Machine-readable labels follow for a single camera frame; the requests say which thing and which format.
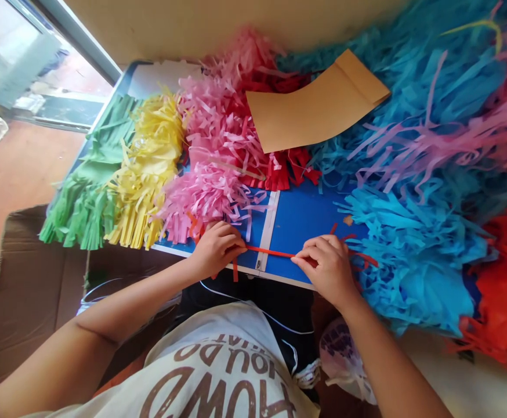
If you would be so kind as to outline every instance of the black pants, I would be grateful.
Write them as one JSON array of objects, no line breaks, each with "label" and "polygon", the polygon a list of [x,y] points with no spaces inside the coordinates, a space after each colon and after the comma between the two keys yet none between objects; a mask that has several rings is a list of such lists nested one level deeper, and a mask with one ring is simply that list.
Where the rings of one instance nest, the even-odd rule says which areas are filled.
[{"label": "black pants", "polygon": [[[209,291],[204,285],[213,291],[231,297]],[[243,273],[239,274],[238,283],[234,283],[232,271],[229,269],[222,270],[215,280],[205,279],[182,291],[182,301],[167,333],[197,312],[236,302],[236,299],[233,298],[243,301],[250,300],[266,313],[265,317],[271,326],[290,373],[294,367],[296,367],[296,372],[301,372],[319,357],[313,332],[309,334],[294,333],[276,322],[278,321],[299,333],[313,331],[313,292],[311,290],[268,279],[253,278],[249,280]],[[294,358],[293,349],[284,341],[296,349],[297,361]],[[313,402],[318,403],[315,390],[307,390],[304,393]]]}]

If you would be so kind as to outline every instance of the fingers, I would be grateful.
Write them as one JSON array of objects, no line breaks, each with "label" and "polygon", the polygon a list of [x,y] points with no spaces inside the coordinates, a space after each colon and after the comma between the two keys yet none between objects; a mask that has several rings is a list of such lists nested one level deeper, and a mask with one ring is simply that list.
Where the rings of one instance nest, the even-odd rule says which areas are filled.
[{"label": "fingers", "polygon": [[304,248],[309,246],[315,246],[322,250],[330,250],[332,248],[341,251],[342,243],[336,235],[321,235],[319,237],[311,238],[304,243]]},{"label": "fingers", "polygon": [[325,252],[323,252],[322,249],[317,247],[307,247],[304,248],[302,251],[297,253],[297,258],[312,258],[315,261],[319,262],[325,258]]},{"label": "fingers", "polygon": [[232,250],[230,250],[228,252],[228,254],[225,255],[225,257],[224,257],[225,264],[231,263],[233,259],[235,259],[236,257],[238,257],[240,254],[245,253],[246,251],[248,251],[248,249],[247,248],[243,248],[243,247],[233,248]]},{"label": "fingers", "polygon": [[221,238],[218,238],[218,244],[220,244],[221,248],[226,251],[227,248],[232,246],[238,246],[244,248],[246,244],[244,243],[244,240],[238,235],[226,235]]},{"label": "fingers", "polygon": [[238,229],[236,229],[235,227],[233,227],[230,224],[227,224],[226,222],[222,222],[222,224],[223,225],[216,227],[217,228],[216,231],[217,231],[218,236],[223,237],[223,236],[230,235],[230,234],[240,236],[240,232],[238,232]]},{"label": "fingers", "polygon": [[300,269],[308,277],[310,277],[316,271],[311,264],[309,264],[306,260],[304,260],[301,257],[292,257],[290,261],[292,261],[294,264],[300,267]]},{"label": "fingers", "polygon": [[304,243],[304,249],[310,248],[310,247],[316,247],[320,250],[328,253],[328,252],[334,252],[336,253],[337,250],[341,251],[340,243],[338,244],[338,248],[334,247],[327,239],[323,238],[323,236],[311,238],[308,241]]},{"label": "fingers", "polygon": [[205,231],[209,231],[209,230],[217,230],[219,228],[221,228],[222,226],[226,225],[226,222],[225,221],[211,221],[210,223],[207,224],[207,227],[205,228]]}]

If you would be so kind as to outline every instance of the yellow paper fringe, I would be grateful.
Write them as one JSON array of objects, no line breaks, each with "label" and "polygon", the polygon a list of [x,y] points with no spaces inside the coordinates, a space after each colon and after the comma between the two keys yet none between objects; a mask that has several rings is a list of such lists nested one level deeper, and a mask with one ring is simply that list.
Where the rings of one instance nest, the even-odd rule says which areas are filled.
[{"label": "yellow paper fringe", "polygon": [[107,184],[116,190],[120,209],[114,230],[105,237],[111,244],[148,250],[159,238],[162,221],[150,222],[153,203],[157,197],[157,204],[164,202],[161,189],[177,174],[184,141],[176,101],[166,91],[147,99],[137,111],[134,140],[130,148],[124,146],[122,168]]}]

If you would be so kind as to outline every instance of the wall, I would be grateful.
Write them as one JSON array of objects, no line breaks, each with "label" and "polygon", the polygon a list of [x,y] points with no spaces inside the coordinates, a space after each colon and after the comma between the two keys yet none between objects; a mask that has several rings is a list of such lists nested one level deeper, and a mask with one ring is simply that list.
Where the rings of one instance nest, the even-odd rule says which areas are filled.
[{"label": "wall", "polygon": [[65,0],[120,66],[203,57],[252,24],[287,49],[347,39],[406,0]]}]

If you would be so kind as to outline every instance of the table surface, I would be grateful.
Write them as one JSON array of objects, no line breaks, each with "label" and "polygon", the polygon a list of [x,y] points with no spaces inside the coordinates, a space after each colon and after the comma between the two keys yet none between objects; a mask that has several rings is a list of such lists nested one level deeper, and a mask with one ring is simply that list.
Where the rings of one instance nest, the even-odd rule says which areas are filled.
[{"label": "table surface", "polygon": [[[178,79],[187,76],[200,77],[201,68],[185,62],[133,62],[118,80],[111,97],[104,104],[103,110],[91,127],[91,131],[96,128],[113,97],[127,94],[137,99],[147,99],[152,94],[161,93],[161,85],[166,85],[176,91],[179,88]],[[80,158],[87,154],[89,145],[90,142],[83,145],[70,173],[80,164]],[[346,225],[343,221],[344,215],[337,212],[337,206],[334,204],[334,202],[342,203],[345,194],[349,191],[347,188],[342,193],[338,193],[336,189],[324,185],[315,186],[306,180],[299,187],[293,187],[290,190],[268,192],[266,199],[260,204],[267,204],[270,209],[266,212],[252,211],[251,239],[248,244],[282,253],[296,254],[307,239],[330,233],[335,223],[338,224],[336,234],[339,237],[355,234],[358,239],[366,238],[367,227]],[[237,228],[245,236],[247,223],[244,222]],[[163,239],[153,245],[153,249],[188,257],[193,252],[194,246],[191,239],[187,244],[172,244]],[[238,257],[238,270],[258,277],[313,289],[309,279],[287,257],[247,251]],[[465,284],[471,296],[478,302],[480,294],[474,279],[465,278]]]}]

